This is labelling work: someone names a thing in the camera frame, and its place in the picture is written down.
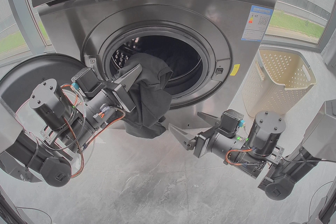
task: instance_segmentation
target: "washing machine drum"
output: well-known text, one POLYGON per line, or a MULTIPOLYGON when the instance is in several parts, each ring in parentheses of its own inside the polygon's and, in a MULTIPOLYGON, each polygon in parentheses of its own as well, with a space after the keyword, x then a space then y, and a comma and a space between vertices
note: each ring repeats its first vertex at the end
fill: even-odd
POLYGON ((173 75, 165 91, 171 95, 189 89, 202 74, 203 64, 197 51, 184 41, 167 36, 145 36, 127 41, 113 53, 110 69, 122 68, 136 53, 147 53, 167 63, 173 75))

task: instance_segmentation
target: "energy label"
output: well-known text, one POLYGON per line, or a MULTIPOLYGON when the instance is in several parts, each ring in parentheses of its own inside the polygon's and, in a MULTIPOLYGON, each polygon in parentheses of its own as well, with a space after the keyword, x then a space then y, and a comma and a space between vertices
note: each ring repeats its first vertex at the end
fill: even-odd
POLYGON ((270 8, 252 6, 241 39, 260 42, 265 34, 272 14, 273 10, 270 8))

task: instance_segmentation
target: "gray tile floor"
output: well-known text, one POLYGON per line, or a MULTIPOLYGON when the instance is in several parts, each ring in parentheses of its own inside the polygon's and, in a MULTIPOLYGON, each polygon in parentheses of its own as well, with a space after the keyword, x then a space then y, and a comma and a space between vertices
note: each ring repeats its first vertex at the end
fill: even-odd
MULTIPOLYGON (((287 129, 279 144, 290 153, 324 100, 336 98, 336 77, 319 54, 301 51, 317 77, 317 85, 285 116, 287 129)), ((241 92, 232 109, 245 114, 241 92)), ((207 154, 201 159, 184 151, 169 132, 153 140, 130 136, 124 130, 106 130, 96 143, 81 176, 63 188, 30 184, 0 171, 0 184, 18 206, 48 212, 55 223, 190 223, 288 224, 305 222, 310 199, 322 184, 333 180, 336 165, 320 163, 283 201, 273 201, 257 189, 257 180, 221 159, 207 154)), ((321 188, 314 208, 326 194, 321 188)), ((27 212, 37 223, 48 223, 40 213, 27 212)))

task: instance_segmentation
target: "beige laundry basket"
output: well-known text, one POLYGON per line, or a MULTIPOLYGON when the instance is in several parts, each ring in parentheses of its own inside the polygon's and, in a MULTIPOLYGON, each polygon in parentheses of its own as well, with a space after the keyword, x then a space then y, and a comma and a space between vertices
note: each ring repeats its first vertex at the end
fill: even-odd
POLYGON ((313 71, 295 50, 260 46, 243 86, 247 113, 287 113, 316 84, 313 71))

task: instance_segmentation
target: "washing machine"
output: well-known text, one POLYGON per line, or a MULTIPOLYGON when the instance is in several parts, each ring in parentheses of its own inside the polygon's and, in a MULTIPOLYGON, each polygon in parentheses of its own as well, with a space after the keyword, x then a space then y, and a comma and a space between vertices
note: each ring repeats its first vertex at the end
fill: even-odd
POLYGON ((256 55, 276 0, 31 0, 57 53, 108 80, 143 52, 173 76, 168 122, 202 128, 220 116, 256 55))

